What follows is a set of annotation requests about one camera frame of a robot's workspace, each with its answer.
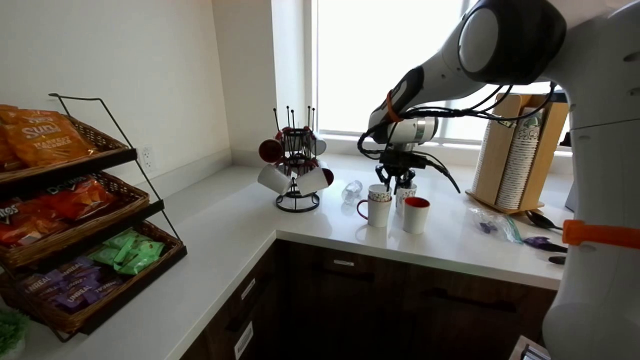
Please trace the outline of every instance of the plastic bag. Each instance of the plastic bag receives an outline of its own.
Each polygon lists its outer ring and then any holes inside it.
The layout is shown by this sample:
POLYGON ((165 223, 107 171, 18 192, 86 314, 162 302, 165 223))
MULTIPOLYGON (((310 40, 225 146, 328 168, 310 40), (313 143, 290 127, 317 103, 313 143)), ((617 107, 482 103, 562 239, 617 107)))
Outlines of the plastic bag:
POLYGON ((469 208, 474 225, 485 234, 494 234, 512 243, 522 243, 520 231, 509 215, 488 209, 469 208))

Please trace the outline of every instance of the window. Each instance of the window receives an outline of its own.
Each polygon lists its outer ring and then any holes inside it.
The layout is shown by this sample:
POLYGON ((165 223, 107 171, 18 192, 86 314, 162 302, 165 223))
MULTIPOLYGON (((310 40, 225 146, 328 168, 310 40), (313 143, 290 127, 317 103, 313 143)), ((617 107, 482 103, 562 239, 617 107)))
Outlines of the window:
MULTIPOLYGON (((475 1, 321 0, 314 9, 316 103, 323 131, 362 133, 369 114, 402 76, 432 57, 475 1)), ((548 83, 515 86, 514 92, 546 93, 548 83)), ((464 108, 488 96, 495 85, 450 101, 464 108)), ((479 143, 486 120, 444 119, 439 142, 479 143)))

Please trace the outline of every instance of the white countertop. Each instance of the white countertop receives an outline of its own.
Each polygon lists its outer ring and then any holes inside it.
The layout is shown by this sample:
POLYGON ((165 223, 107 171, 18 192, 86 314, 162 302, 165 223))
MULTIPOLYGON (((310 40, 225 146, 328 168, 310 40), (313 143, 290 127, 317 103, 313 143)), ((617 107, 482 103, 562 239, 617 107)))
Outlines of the white countertop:
MULTIPOLYGON (((468 210, 477 203, 458 194, 433 169, 417 170, 417 195, 431 202, 426 231, 402 231, 391 211, 387 228, 366 225, 353 207, 342 204, 342 189, 352 180, 378 183, 375 161, 351 156, 322 156, 335 182, 321 191, 321 204, 310 213, 290 214, 273 205, 276 194, 256 183, 258 168, 230 167, 166 199, 170 218, 189 254, 123 307, 91 336, 66 344, 34 323, 21 359, 179 359, 228 299, 273 240, 330 247, 454 270, 467 274, 557 289, 562 267, 551 255, 482 233, 468 210)), ((470 188, 474 169, 451 167, 462 190, 470 188)), ((570 176, 550 175, 541 201, 557 224, 572 218, 564 208, 570 176)), ((154 223, 164 226, 161 217, 154 223)), ((516 222, 523 238, 560 234, 516 222)))

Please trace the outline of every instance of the orange band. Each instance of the orange band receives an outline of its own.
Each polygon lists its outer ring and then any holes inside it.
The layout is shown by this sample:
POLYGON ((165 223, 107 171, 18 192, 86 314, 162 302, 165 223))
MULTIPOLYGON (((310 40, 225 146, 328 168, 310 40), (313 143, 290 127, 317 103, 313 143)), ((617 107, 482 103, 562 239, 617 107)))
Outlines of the orange band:
POLYGON ((565 220, 563 243, 578 246, 583 241, 640 249, 640 229, 630 227, 586 225, 581 220, 565 220))
POLYGON ((387 93, 387 111, 389 112, 389 118, 391 118, 392 122, 400 122, 403 119, 400 119, 400 117, 398 117, 398 115, 394 111, 394 107, 391 106, 391 91, 393 90, 389 90, 389 92, 387 93))

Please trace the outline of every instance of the mug handle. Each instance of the mug handle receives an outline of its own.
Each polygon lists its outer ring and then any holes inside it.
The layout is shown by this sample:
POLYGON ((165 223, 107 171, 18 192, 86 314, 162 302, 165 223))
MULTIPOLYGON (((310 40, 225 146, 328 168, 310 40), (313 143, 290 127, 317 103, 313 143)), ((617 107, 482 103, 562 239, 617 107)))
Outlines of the mug handle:
POLYGON ((360 215, 362 218, 364 218, 365 220, 368 220, 369 218, 367 218, 366 216, 364 216, 361 212, 360 212, 360 205, 363 202, 367 202, 367 199, 364 200, 360 200, 360 202, 358 202, 358 205, 356 206, 356 211, 358 212, 358 215, 360 215))

